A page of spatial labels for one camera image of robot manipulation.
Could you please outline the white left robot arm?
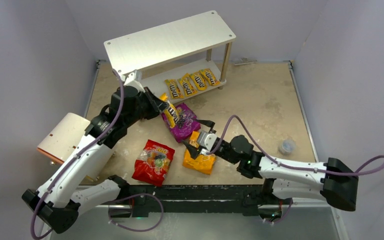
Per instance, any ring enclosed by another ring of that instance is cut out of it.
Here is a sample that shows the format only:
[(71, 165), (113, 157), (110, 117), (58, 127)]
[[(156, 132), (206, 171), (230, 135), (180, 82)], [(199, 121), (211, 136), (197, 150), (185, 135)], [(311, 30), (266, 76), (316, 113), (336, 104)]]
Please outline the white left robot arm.
[(130, 199), (146, 200), (148, 193), (132, 194), (127, 181), (117, 175), (84, 190), (77, 188), (90, 171), (101, 170), (129, 127), (142, 119), (157, 117), (168, 107), (166, 101), (147, 87), (143, 90), (119, 87), (110, 103), (91, 120), (77, 147), (54, 175), (38, 189), (27, 189), (23, 193), (22, 200), (33, 211), (31, 222), (40, 218), (49, 232), (61, 234), (80, 215), (96, 206)]

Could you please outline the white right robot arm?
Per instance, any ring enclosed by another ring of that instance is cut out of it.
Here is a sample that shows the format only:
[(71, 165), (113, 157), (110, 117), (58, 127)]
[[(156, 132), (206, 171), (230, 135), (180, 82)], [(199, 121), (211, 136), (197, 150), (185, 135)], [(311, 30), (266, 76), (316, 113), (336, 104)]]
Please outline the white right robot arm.
[(215, 155), (236, 164), (242, 176), (267, 180), (269, 194), (280, 200), (315, 199), (339, 210), (356, 210), (359, 178), (341, 160), (330, 157), (326, 162), (301, 162), (273, 157), (254, 150), (244, 135), (225, 141), (216, 135), (213, 121), (199, 119), (198, 123), (209, 131), (202, 130), (195, 145), (182, 141), (191, 158)]

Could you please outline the yellow M&M candy bag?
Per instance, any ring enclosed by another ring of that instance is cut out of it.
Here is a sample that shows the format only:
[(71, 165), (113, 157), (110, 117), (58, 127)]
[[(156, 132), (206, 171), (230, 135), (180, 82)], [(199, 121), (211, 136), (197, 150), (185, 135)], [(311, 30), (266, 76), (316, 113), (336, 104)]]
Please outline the yellow M&M candy bag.
[(196, 86), (196, 89), (199, 91), (205, 91), (207, 89), (207, 84), (205, 83), (205, 79), (201, 75), (199, 71), (194, 72), (189, 75), (191, 80)]

